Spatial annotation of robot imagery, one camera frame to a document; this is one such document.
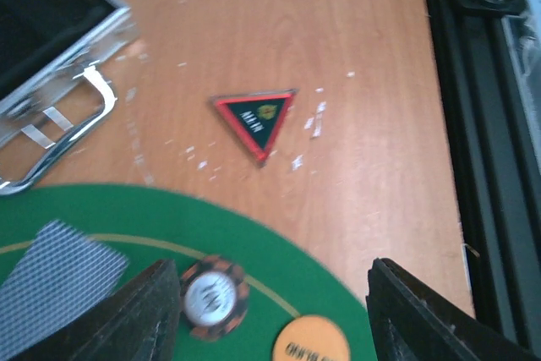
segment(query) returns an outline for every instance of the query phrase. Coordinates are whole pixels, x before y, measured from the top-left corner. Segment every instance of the metal handle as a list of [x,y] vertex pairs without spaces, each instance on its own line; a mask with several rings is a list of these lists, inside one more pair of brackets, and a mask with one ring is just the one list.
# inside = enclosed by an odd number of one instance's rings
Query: metal handle
[[95,65],[87,66],[77,77],[83,77],[103,97],[103,108],[87,118],[79,125],[71,128],[19,181],[3,181],[0,178],[0,196],[17,194],[34,185],[45,173],[71,148],[77,141],[86,136],[114,108],[117,101],[114,90],[96,69]]

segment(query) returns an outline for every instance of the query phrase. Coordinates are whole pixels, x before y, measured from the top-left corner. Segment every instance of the black metal frame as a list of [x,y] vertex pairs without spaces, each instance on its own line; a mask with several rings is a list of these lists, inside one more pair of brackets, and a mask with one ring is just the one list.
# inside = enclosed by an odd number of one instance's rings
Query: black metal frame
[[541,356],[541,175],[502,22],[427,5],[476,314]]
[[170,361],[180,316],[173,260],[158,260],[114,295],[12,361]]
[[541,361],[392,260],[374,260],[369,288],[366,304],[379,361]]

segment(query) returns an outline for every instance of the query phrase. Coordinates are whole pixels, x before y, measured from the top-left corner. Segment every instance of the wood grain surface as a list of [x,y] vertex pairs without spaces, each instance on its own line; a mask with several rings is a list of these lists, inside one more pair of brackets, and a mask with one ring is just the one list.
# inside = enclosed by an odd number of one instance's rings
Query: wood grain surface
[[[424,0],[126,1],[142,36],[105,67],[118,106],[41,184],[192,194],[272,227],[361,300],[385,256],[473,312]],[[291,87],[276,153],[258,169],[208,99]],[[60,106],[73,118],[88,98]]]

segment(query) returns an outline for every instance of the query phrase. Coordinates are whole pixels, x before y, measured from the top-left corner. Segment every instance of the poker chip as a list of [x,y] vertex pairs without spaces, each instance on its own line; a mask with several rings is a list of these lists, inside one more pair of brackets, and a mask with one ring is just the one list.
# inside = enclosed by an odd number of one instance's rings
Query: poker chip
[[183,318],[191,334],[215,341],[233,331],[248,311],[249,285],[243,268],[220,255],[208,255],[180,277]]
[[319,315],[305,315],[286,325],[272,351],[272,361],[350,361],[350,357],[340,327]]

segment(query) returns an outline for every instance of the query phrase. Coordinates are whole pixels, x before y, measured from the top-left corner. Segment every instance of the red triangle button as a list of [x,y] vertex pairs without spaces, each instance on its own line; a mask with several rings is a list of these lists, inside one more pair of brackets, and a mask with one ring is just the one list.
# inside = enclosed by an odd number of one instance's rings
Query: red triangle button
[[212,105],[260,165],[265,165],[297,89],[216,96]]

